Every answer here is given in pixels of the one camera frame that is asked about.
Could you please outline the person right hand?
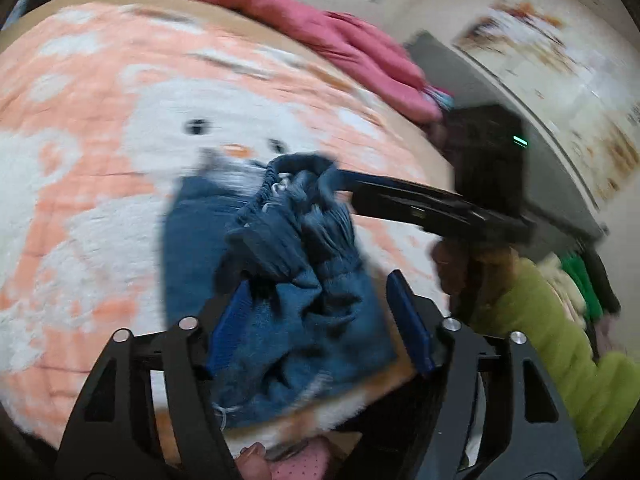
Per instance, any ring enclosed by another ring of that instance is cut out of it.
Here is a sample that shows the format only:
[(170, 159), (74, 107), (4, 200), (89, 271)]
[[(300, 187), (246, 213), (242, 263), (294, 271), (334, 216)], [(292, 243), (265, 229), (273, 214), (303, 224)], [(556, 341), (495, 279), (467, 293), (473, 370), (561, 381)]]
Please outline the person right hand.
[(449, 309), (459, 307), (465, 292), (471, 289), (478, 260), (476, 246), (460, 240), (442, 238), (431, 249), (440, 289), (449, 297)]

